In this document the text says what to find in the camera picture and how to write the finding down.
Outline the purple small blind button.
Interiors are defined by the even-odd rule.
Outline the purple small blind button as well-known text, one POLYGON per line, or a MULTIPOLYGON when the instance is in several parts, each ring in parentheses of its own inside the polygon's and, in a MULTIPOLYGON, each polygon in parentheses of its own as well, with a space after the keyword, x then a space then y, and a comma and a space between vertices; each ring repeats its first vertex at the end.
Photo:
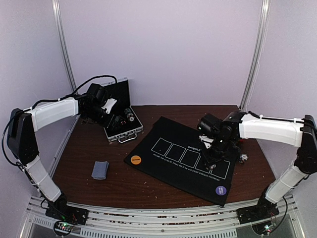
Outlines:
POLYGON ((224 196, 227 194, 227 189, 225 186, 220 185, 216 187, 215 192, 218 196, 224 196))

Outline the orange big blind button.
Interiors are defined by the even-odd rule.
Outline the orange big blind button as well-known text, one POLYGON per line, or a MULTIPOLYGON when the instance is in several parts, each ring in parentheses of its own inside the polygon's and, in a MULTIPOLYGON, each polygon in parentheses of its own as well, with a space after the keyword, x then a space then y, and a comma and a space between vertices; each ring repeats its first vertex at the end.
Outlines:
POLYGON ((134 155, 131 157, 130 159, 130 162, 133 164, 133 165, 139 165, 141 163, 142 159, 140 156, 138 155, 134 155))

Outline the blue playing card deck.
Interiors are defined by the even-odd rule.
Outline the blue playing card deck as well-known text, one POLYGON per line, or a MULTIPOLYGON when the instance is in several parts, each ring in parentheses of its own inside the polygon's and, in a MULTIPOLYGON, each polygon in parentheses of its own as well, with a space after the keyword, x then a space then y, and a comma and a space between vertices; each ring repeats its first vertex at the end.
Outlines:
POLYGON ((91 177, 96 180, 106 179, 108 167, 108 161, 95 161, 91 177))

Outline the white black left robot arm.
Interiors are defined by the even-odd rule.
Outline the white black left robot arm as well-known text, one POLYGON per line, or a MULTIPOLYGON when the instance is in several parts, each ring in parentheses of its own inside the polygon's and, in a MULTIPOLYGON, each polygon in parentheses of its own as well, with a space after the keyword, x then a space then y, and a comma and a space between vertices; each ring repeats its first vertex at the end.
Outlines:
POLYGON ((17 166, 49 204, 48 210, 60 220, 73 217, 66 195, 55 184, 43 165, 36 133, 60 120, 81 115, 104 125, 116 104, 113 97, 101 101, 88 95, 66 96, 55 100, 42 100, 40 106, 11 112, 7 125, 7 146, 17 159, 17 166))

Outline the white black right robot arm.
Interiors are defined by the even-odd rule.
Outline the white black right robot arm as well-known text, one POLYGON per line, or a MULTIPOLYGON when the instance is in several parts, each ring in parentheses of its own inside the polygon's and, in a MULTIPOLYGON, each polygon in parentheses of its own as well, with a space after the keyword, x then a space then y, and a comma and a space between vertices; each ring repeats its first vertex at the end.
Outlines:
POLYGON ((268 118, 253 112, 231 112, 224 120, 206 114, 197 129, 205 166, 208 170, 232 157, 244 161, 237 143, 241 139, 263 139, 296 147, 297 157, 293 164, 262 192, 255 206, 237 210, 240 223, 253 222, 279 213, 276 205, 303 179, 317 171, 317 126, 311 115, 303 119, 268 118))

